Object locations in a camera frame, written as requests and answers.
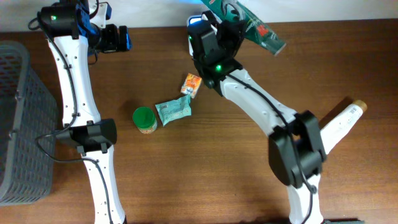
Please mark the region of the green 3M package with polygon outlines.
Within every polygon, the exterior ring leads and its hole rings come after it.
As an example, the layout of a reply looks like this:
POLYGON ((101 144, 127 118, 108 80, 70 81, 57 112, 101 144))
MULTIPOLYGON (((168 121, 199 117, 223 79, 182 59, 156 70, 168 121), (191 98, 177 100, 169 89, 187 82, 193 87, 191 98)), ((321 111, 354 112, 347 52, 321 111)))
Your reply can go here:
POLYGON ((202 0, 209 9, 204 12, 211 25, 221 30, 222 24, 243 25, 243 36, 257 45, 277 55, 286 43, 253 12, 238 0, 202 0))

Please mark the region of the orange snack packet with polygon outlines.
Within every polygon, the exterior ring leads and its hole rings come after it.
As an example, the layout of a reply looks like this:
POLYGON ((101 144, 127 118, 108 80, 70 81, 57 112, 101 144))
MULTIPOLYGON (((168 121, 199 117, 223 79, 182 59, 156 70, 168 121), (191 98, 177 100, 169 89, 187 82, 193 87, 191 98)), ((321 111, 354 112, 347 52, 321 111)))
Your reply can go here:
POLYGON ((181 87, 181 93, 189 95, 191 98, 195 98, 197 92, 201 86, 202 78, 194 74, 189 73, 181 87))

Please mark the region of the green lid jar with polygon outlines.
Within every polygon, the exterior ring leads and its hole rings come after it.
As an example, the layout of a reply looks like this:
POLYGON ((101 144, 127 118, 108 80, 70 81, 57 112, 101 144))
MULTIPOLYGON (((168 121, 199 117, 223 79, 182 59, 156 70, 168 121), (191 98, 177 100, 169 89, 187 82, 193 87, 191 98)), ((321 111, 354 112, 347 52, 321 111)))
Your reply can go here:
POLYGON ((132 116, 133 122, 142 134, 153 133, 157 129, 154 112, 148 107, 139 107, 132 116))

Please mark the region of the light green tissue pack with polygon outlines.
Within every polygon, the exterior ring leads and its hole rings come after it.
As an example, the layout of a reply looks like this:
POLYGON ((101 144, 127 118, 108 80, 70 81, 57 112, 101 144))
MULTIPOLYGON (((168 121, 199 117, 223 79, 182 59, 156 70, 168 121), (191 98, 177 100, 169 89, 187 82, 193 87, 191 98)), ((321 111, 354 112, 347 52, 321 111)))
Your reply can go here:
POLYGON ((185 95, 179 99, 155 105, 162 125, 165 126, 176 119, 191 116, 192 109, 190 107, 190 102, 191 97, 189 95, 185 95))

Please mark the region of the white bamboo print tube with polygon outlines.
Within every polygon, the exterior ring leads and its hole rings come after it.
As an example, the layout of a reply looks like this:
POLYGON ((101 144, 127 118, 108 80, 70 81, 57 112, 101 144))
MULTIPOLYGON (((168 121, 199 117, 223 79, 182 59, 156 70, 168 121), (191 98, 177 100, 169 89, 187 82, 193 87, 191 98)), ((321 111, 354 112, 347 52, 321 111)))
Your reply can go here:
POLYGON ((320 134, 326 155, 350 132, 367 109, 364 101, 346 97, 321 120, 320 134))

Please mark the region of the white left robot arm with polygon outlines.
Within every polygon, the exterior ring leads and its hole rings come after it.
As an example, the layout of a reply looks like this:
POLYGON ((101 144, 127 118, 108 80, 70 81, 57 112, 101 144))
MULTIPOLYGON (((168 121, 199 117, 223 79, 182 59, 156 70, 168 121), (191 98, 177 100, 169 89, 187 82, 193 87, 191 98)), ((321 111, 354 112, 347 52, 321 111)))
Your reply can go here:
POLYGON ((34 19, 49 43, 62 91, 61 130, 57 138, 80 154, 91 186, 95 223, 126 223, 114 173, 116 123, 103 119, 96 107, 89 74, 89 56, 127 52, 132 42, 126 26, 108 24, 108 2, 57 1, 34 19))

